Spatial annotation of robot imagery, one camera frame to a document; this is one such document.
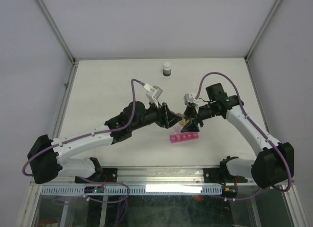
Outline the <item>clear bottle yellow pills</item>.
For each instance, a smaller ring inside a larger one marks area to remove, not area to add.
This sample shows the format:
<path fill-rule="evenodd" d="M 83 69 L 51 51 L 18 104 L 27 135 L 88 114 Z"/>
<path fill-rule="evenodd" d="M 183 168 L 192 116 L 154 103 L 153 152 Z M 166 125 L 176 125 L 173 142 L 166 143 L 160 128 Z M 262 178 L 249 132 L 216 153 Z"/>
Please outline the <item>clear bottle yellow pills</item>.
<path fill-rule="evenodd" d="M 181 127 L 186 126 L 190 121 L 189 117 L 187 117 L 186 115 L 184 115 L 182 113 L 177 113 L 177 116 L 179 116 L 181 118 L 181 121 L 179 122 L 179 125 Z"/>

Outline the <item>pink weekly pill organizer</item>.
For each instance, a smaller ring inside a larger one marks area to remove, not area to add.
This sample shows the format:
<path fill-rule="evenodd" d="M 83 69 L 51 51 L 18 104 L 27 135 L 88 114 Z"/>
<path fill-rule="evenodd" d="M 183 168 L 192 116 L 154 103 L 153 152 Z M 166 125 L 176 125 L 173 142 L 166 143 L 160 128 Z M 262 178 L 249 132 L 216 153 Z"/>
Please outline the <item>pink weekly pill organizer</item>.
<path fill-rule="evenodd" d="M 184 142 L 184 141 L 190 141 L 190 140 L 195 140 L 199 138 L 198 132 L 185 132 L 182 133 L 181 126 L 176 126 L 174 134 L 169 136 L 170 142 L 171 143 L 179 143 L 179 142 Z"/>

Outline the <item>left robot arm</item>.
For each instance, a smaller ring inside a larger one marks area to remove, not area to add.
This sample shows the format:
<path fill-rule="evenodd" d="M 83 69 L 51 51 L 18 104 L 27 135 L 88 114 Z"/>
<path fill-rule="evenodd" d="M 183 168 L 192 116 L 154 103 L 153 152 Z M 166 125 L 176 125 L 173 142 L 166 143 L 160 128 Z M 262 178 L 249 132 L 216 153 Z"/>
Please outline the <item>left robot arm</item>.
<path fill-rule="evenodd" d="M 98 182 L 103 175 L 97 158 L 76 159 L 75 155 L 101 146 L 111 146 L 132 136 L 140 128 L 156 124 L 171 128 L 182 120 L 166 103 L 150 104 L 131 102 L 123 111 L 100 126 L 68 138 L 39 136 L 27 158 L 36 184 L 44 184 L 57 177 L 82 177 Z"/>

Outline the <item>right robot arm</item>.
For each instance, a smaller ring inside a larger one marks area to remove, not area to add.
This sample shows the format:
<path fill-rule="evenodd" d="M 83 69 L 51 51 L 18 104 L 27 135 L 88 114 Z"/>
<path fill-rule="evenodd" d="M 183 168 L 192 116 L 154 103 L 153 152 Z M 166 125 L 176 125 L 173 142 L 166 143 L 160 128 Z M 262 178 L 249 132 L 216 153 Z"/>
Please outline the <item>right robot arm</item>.
<path fill-rule="evenodd" d="M 255 123 L 237 95 L 228 96 L 220 83 L 206 88 L 208 103 L 199 106 L 195 94 L 184 96 L 188 123 L 181 132 L 199 132 L 206 119 L 221 116 L 232 124 L 248 142 L 255 153 L 255 159 L 241 159 L 228 156 L 220 161 L 217 182 L 229 182 L 236 176 L 253 179 L 262 188 L 291 182 L 294 176 L 294 148 L 281 143 Z"/>

